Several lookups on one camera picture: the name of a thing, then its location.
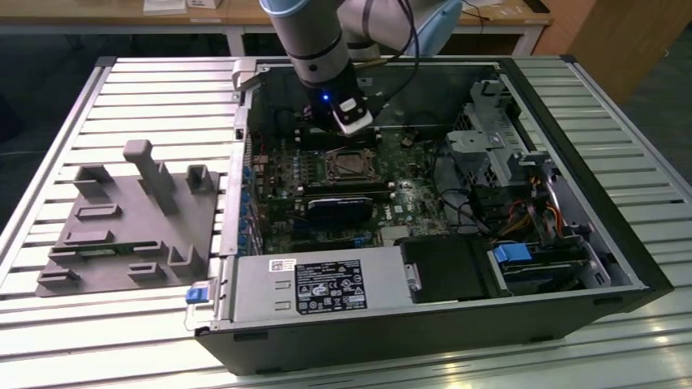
warning label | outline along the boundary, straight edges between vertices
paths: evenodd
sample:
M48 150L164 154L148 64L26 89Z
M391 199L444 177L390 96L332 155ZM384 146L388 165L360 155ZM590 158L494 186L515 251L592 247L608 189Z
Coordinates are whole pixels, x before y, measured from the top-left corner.
M295 265L299 314L368 308L360 260Z

barcode sticker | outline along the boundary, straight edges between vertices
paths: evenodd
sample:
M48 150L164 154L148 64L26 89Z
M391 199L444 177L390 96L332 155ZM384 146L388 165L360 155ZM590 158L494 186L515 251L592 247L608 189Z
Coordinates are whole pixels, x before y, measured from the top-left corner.
M270 271L294 271L295 259L272 259L270 261Z

black cable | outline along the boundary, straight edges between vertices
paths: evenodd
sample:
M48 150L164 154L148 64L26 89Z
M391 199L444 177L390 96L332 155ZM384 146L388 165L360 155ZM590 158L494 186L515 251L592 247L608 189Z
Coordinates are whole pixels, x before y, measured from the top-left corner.
M462 0L466 4L468 4L470 6L472 6L474 8L476 8L476 12L478 14L472 14L470 12L466 12L463 11L467 15L471 15L471 16L476 16L478 17L478 20L480 21L480 34L478 34L478 38L476 38L476 54L480 54L480 37L483 35L483 30L486 29L486 24L484 24L484 20L490 20L490 18L486 18L484 16L480 15L480 8L478 8L478 6L475 4L471 4L467 0Z
M408 20L410 26L411 26L410 42L414 41L414 45L415 45L414 46L415 47L415 62L414 62L414 70L411 71L410 77L406 79L406 81L402 83L402 85L399 85L399 87L394 90L394 92L390 93L390 96L386 98L386 102L388 102L407 88L411 81L414 80L415 75L419 72L419 65L420 65L420 42L419 42L419 32L415 28L414 10L411 8L410 0L398 0L398 3L399 3L399 6L402 7L403 14L407 17L407 20Z
M491 229L490 227L486 225L486 223L483 221L480 221L478 219L478 217L475 215L472 215L470 212L464 211L462 209L462 206L464 204L462 204L462 206L455 206L446 198L444 196L442 195L440 191L438 190L438 183L435 182L435 168L438 166L438 157L440 155L440 151L443 150L443 145L444 143L440 142L440 144L438 145L436 149L435 149L435 154L432 156L432 167L431 167L431 183L432 183L432 193L435 194L436 197L440 198L440 200L443 201L444 205L447 205L455 212L456 212L456 215L459 217L459 215L463 215L468 218L468 220L471 220L474 222L474 224L476 225L478 227L478 230L480 231L480 233L483 233L484 235L488 235L491 237L499 237L500 235L498 235Z

blue latch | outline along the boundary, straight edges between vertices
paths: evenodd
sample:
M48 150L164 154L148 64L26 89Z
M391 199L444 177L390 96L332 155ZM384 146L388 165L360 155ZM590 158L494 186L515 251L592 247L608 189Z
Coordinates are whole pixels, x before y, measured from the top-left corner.
M188 304L200 304L210 302L210 287L190 288L186 293L186 302Z
M506 245L499 245L494 249L494 254L499 263L530 261L532 259L530 248L523 243L508 243Z

motherboard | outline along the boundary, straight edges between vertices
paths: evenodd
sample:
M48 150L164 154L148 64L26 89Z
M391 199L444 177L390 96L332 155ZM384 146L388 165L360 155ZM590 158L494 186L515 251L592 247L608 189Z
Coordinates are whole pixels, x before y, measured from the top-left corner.
M394 246L408 236L447 233L431 182L436 142L400 127L350 139L306 128L294 138L260 142L264 253Z

